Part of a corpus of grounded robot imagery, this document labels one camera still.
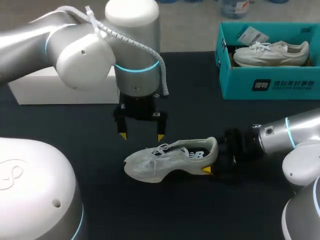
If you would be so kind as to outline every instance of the white box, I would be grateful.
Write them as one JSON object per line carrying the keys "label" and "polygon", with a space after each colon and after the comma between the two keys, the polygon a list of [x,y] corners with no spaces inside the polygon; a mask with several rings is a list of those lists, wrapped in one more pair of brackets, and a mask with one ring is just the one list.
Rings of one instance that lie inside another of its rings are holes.
{"label": "white box", "polygon": [[81,91],[67,87],[54,67],[48,67],[12,81],[9,87],[20,105],[118,104],[120,96],[113,67],[106,80],[93,90]]}

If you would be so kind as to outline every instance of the white cable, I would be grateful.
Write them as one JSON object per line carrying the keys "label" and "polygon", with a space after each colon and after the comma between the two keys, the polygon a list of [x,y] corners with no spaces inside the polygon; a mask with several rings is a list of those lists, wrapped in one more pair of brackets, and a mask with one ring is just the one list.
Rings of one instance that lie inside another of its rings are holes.
{"label": "white cable", "polygon": [[[77,15],[79,18],[82,18],[83,20],[87,21],[88,23],[91,23],[90,17],[88,17],[86,14],[84,14],[83,12],[79,11],[78,9],[76,9],[73,6],[61,6],[59,8],[56,9],[56,11],[66,11],[66,12],[71,12],[75,15]],[[159,65],[161,68],[161,81],[162,81],[162,91],[163,91],[163,95],[167,96],[169,95],[169,91],[168,91],[168,87],[167,87],[167,78],[166,78],[166,65],[165,62],[163,60],[163,58],[159,55],[159,53],[157,53],[155,50],[153,50],[151,47],[148,47],[140,42],[137,42],[131,38],[128,38],[120,33],[117,33],[113,30],[111,30],[110,28],[108,28],[107,26],[105,26],[102,22],[100,21],[96,21],[97,26],[105,31],[107,34],[110,34],[110,36],[120,39],[123,42],[133,45],[141,50],[144,50],[148,53],[150,53],[152,56],[154,56],[158,61],[159,61]]]}

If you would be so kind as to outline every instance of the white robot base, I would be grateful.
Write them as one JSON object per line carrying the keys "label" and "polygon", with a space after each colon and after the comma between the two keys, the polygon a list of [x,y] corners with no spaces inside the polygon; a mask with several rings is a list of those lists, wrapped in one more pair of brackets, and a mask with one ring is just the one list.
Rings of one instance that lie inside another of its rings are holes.
{"label": "white robot base", "polygon": [[0,138],[0,239],[85,240],[85,212],[67,158],[43,142]]}

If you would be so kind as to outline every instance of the logo on box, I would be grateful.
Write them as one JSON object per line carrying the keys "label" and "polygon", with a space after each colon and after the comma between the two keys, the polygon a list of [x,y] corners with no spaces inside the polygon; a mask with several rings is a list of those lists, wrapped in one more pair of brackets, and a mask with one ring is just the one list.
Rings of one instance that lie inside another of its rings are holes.
{"label": "logo on box", "polygon": [[256,79],[254,80],[252,91],[268,91],[271,79]]}

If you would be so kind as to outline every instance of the floor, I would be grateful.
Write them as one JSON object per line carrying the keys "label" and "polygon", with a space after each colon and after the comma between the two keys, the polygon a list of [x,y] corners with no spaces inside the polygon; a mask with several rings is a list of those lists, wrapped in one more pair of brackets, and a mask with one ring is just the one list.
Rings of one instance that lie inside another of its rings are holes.
{"label": "floor", "polygon": [[[268,0],[255,0],[249,13],[240,21],[318,22],[319,0],[289,0],[274,4]],[[25,24],[62,5],[84,10],[90,5],[102,18],[106,0],[0,0],[0,31]],[[160,4],[161,51],[197,52],[213,51],[216,46],[220,21],[232,21],[221,16],[215,0]]]}

